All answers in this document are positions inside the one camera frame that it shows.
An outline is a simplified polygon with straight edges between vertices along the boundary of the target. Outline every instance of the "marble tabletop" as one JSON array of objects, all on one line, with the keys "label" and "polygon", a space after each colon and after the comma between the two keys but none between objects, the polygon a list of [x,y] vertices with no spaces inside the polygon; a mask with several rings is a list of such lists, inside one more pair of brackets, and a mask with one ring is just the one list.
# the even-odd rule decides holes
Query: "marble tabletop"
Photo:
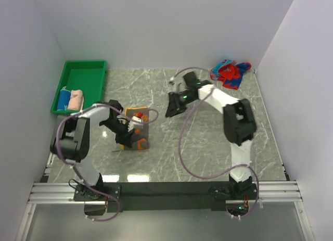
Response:
[{"label": "marble tabletop", "polygon": [[[165,118],[168,107],[168,81],[176,69],[115,69],[109,70],[104,90],[104,101],[118,100],[125,107],[155,108],[158,120],[149,126],[150,149],[120,150],[114,134],[106,127],[95,127],[91,132],[88,155],[106,182],[176,182],[199,181],[182,167],[177,154],[177,142],[185,113]],[[209,79],[204,71],[196,71],[201,80]],[[261,181],[285,180],[282,161],[263,104],[253,70],[248,71],[238,90],[217,87],[236,98],[251,102],[257,122],[251,148],[251,166]],[[203,104],[187,122],[182,140],[184,161],[192,172],[212,175],[231,165],[230,144],[224,136],[220,113]],[[58,158],[54,159],[48,182],[68,182],[74,172]],[[227,175],[214,179],[227,180]]]}]

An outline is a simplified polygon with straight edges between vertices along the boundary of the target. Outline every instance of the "green tray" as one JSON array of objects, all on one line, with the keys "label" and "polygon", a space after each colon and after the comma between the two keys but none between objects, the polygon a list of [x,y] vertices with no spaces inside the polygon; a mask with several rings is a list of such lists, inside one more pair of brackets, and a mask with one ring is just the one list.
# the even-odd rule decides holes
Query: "green tray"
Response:
[{"label": "green tray", "polygon": [[67,90],[82,90],[84,96],[83,109],[90,107],[97,101],[101,101],[105,74],[105,60],[66,61],[52,103],[51,112],[58,115],[77,112],[74,110],[57,110],[59,93],[64,86]]}]

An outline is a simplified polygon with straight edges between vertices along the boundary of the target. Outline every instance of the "white wall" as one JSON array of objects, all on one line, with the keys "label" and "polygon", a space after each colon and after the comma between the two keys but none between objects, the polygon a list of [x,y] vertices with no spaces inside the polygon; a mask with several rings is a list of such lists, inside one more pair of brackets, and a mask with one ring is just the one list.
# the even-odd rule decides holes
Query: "white wall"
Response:
[{"label": "white wall", "polygon": [[287,171],[317,240],[333,239],[333,0],[294,0],[258,69]]},{"label": "white wall", "polygon": [[35,0],[67,59],[257,67],[293,0]]},{"label": "white wall", "polygon": [[64,64],[33,0],[0,0],[0,240],[14,240],[54,127]]}]

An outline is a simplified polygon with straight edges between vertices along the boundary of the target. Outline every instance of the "pink towel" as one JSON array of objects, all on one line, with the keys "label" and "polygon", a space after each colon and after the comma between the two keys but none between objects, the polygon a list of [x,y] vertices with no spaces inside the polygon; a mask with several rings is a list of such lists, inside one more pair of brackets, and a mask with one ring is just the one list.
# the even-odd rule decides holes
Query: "pink towel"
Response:
[{"label": "pink towel", "polygon": [[71,98],[68,103],[68,110],[82,110],[84,102],[83,93],[81,90],[72,90]]}]

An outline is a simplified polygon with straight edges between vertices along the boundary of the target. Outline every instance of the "blue towel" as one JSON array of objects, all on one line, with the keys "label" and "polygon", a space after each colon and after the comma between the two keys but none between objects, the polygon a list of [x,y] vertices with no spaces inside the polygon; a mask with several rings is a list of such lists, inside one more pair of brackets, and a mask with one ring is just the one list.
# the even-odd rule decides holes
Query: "blue towel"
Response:
[{"label": "blue towel", "polygon": [[67,110],[69,100],[71,98],[71,91],[65,88],[60,90],[57,110]]}]

